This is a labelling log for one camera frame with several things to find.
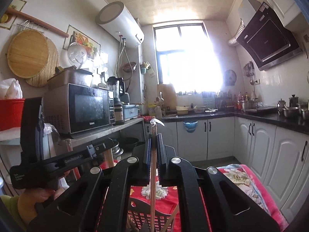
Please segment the green sleeve forearm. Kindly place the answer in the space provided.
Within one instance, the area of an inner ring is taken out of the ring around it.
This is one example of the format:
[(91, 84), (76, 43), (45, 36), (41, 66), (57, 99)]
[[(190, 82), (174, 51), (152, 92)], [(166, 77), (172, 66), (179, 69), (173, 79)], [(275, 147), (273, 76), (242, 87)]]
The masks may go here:
[(18, 212), (18, 199), (19, 196), (11, 197), (8, 195), (1, 195), (1, 200), (4, 203), (5, 207), (7, 208), (10, 215), (13, 217), (15, 222), (22, 228), (22, 230), (26, 231), (26, 225), (23, 222)]

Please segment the person's left hand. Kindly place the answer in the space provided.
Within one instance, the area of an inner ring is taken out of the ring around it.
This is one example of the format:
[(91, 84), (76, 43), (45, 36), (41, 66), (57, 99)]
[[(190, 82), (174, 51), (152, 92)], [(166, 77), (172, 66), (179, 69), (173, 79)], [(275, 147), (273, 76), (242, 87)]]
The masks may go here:
[(38, 215), (35, 208), (37, 203), (43, 203), (50, 197), (55, 200), (69, 188), (64, 177), (59, 179), (58, 183), (56, 191), (51, 188), (32, 188), (24, 190), (19, 196), (17, 210), (25, 225), (28, 225)]

